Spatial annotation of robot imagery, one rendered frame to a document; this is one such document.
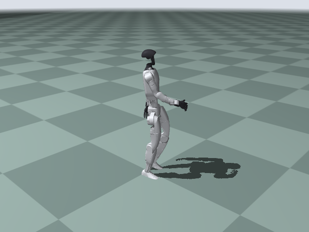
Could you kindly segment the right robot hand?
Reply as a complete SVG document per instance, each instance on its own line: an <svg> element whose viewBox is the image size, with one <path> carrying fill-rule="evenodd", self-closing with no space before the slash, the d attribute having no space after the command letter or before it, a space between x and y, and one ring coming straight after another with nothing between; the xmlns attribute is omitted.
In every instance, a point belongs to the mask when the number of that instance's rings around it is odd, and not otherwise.
<svg viewBox="0 0 309 232"><path fill-rule="evenodd" d="M174 106L177 106L177 107L181 107L182 109L184 109L185 111L187 111L187 104L188 103L186 103L186 102L184 102L185 100L183 100L183 101L179 101L179 105L174 105Z"/></svg>

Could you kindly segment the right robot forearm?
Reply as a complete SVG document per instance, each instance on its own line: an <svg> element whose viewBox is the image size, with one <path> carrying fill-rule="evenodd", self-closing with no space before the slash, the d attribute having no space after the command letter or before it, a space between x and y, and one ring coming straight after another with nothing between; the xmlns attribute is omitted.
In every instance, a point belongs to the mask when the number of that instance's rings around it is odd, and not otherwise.
<svg viewBox="0 0 309 232"><path fill-rule="evenodd" d="M178 100L171 99L171 98L167 97L166 95L162 94L161 92L158 92L156 94L156 96L162 102L168 103L169 105L179 105L179 101Z"/></svg>

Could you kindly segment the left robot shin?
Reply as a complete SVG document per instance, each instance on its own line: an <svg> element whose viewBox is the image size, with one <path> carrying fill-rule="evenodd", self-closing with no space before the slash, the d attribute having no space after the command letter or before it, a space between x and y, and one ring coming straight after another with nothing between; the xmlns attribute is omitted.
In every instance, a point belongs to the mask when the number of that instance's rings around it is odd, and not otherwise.
<svg viewBox="0 0 309 232"><path fill-rule="evenodd" d="M168 138L169 140L169 138ZM168 140L163 143L163 142L159 142L159 145L157 147L157 152L156 152L156 156L155 156L155 160L154 160L154 164L156 164L156 161L158 160L159 156L162 154L163 150L165 149L167 143L168 143Z"/></svg>

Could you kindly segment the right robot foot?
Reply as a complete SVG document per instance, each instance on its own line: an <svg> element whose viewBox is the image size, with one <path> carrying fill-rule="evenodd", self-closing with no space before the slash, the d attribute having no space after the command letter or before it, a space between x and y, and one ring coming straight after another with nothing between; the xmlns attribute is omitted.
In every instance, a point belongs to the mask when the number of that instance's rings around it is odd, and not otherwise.
<svg viewBox="0 0 309 232"><path fill-rule="evenodd" d="M149 173L146 173L145 169L141 172L141 174L151 179L158 179L158 177L154 175L151 171Z"/></svg>

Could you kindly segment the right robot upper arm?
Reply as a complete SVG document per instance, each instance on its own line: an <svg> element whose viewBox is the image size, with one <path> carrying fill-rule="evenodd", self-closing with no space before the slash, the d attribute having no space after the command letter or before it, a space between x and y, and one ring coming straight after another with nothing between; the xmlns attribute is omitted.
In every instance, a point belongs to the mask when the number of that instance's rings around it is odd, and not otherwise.
<svg viewBox="0 0 309 232"><path fill-rule="evenodd" d="M144 76L144 79L148 83L148 85L150 86L150 89L151 89L153 95L155 96L155 98L157 98L156 94L158 92L161 92L161 91L157 91L157 85L155 83L153 74L151 72L146 73L145 76Z"/></svg>

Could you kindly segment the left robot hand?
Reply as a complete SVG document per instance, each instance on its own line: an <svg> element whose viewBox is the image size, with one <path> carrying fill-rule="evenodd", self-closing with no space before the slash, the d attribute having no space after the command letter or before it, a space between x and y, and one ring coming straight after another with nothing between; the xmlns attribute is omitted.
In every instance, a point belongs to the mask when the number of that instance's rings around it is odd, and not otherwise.
<svg viewBox="0 0 309 232"><path fill-rule="evenodd" d="M148 106L147 106L147 102L146 102L146 108L144 109L144 118L145 118L145 116L146 116L146 119L147 119L147 116L149 116L148 115Z"/></svg>

